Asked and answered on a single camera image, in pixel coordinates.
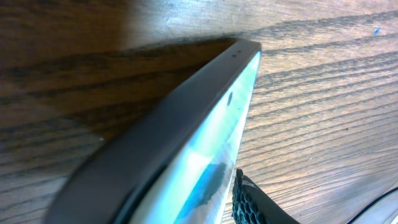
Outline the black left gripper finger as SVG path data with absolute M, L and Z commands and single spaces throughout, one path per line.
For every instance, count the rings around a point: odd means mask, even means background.
M 299 224 L 241 169 L 236 170 L 232 202 L 232 217 L 237 224 Z

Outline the blue Samsung smartphone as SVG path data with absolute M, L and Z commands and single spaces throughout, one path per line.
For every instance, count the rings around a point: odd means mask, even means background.
M 219 223 L 261 59 L 239 40 L 83 163 L 45 223 Z

